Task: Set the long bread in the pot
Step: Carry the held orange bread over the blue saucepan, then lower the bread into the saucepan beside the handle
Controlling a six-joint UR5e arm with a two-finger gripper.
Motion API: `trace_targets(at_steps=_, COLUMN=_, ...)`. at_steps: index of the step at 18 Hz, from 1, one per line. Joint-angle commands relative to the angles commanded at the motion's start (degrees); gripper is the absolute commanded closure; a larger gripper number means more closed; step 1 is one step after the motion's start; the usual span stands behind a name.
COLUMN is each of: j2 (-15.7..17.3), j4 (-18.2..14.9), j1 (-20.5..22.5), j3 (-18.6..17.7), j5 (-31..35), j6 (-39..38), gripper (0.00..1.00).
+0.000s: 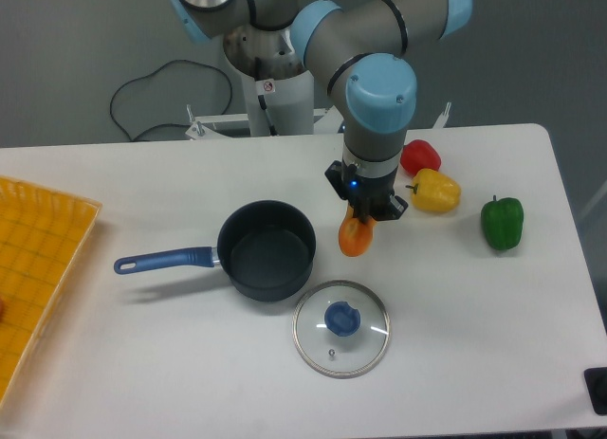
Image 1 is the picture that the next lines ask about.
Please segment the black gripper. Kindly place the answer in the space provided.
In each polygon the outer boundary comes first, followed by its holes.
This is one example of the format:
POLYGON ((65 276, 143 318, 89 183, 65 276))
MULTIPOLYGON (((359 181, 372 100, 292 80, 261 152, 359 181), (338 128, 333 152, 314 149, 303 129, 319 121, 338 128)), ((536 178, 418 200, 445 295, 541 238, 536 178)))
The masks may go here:
POLYGON ((325 177, 340 199, 353 209, 353 216, 362 222, 398 220, 408 203, 395 194, 397 169, 382 177, 363 176, 354 165, 334 161, 325 171, 325 177))

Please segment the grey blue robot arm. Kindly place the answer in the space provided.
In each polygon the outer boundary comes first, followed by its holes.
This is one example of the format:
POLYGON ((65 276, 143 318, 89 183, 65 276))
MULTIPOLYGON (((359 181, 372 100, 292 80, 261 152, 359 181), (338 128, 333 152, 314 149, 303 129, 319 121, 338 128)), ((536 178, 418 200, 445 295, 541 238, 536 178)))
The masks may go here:
POLYGON ((341 158, 326 177, 361 221, 407 209, 394 190, 417 80, 407 50, 462 28, 472 0, 169 0, 192 40, 220 38, 240 75, 255 136, 304 135, 321 87, 344 124, 341 158))

